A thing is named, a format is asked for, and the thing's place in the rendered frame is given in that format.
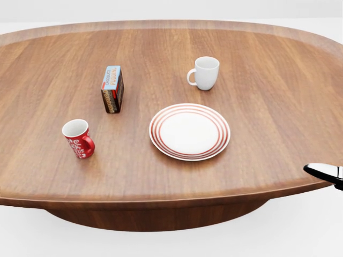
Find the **white plate with red rings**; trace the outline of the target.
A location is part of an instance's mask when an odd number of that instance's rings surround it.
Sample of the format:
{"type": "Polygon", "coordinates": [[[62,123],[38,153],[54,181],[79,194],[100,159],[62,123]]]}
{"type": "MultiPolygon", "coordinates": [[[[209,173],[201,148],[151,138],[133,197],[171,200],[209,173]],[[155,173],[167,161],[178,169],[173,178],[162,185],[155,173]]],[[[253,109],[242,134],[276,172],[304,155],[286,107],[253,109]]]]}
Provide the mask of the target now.
{"type": "Polygon", "coordinates": [[[159,151],[182,161],[202,161],[218,155],[231,136],[230,127],[219,112],[195,103],[161,109],[152,118],[148,131],[159,151]]]}

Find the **chocolate pudding box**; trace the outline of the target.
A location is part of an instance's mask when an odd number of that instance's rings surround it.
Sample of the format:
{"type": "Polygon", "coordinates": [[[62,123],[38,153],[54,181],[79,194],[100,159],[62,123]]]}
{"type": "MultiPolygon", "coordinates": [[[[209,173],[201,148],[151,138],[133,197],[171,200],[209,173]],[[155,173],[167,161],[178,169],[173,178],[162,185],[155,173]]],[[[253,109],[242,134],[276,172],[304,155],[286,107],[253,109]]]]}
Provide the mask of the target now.
{"type": "Polygon", "coordinates": [[[121,66],[107,66],[101,85],[101,94],[107,113],[115,114],[121,111],[124,94],[121,66]]]}

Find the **plain white mug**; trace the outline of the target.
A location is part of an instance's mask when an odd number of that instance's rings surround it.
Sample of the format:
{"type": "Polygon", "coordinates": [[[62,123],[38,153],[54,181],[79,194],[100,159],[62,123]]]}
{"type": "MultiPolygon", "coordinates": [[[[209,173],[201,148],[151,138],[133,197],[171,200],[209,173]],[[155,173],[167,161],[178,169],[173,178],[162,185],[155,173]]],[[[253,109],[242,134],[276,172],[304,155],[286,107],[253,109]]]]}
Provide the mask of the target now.
{"type": "Polygon", "coordinates": [[[215,85],[220,62],[210,56],[202,56],[195,60],[195,67],[187,73],[187,82],[200,90],[211,90],[215,85]]]}

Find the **red mug with white pattern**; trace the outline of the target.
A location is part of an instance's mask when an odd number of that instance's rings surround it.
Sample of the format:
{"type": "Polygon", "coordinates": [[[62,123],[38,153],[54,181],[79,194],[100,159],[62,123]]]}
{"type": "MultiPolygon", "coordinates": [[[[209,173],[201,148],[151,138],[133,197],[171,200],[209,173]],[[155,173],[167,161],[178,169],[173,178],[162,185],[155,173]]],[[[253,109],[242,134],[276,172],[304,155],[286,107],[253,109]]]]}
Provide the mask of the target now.
{"type": "Polygon", "coordinates": [[[89,124],[83,119],[73,119],[62,127],[62,134],[80,159],[91,157],[95,151],[95,143],[89,132],[89,124]]]}

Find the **round brown wooden table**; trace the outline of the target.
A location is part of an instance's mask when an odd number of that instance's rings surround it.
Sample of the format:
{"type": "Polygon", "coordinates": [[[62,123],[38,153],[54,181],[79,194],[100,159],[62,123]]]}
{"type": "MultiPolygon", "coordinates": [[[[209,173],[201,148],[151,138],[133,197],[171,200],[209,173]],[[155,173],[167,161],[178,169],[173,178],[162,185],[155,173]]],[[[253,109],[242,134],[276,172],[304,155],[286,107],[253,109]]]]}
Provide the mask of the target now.
{"type": "Polygon", "coordinates": [[[225,21],[0,35],[0,206],[121,231],[221,223],[343,174],[343,44],[225,21]]]}

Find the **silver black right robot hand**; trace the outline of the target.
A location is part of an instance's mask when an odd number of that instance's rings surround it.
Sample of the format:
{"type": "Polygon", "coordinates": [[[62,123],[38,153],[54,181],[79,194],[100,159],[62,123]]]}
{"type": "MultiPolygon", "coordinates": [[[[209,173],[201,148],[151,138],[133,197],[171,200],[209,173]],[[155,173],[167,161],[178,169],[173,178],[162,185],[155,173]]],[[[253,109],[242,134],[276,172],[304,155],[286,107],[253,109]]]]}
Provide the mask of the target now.
{"type": "Polygon", "coordinates": [[[333,183],[336,189],[343,191],[343,166],[309,163],[303,170],[318,179],[333,183]]]}

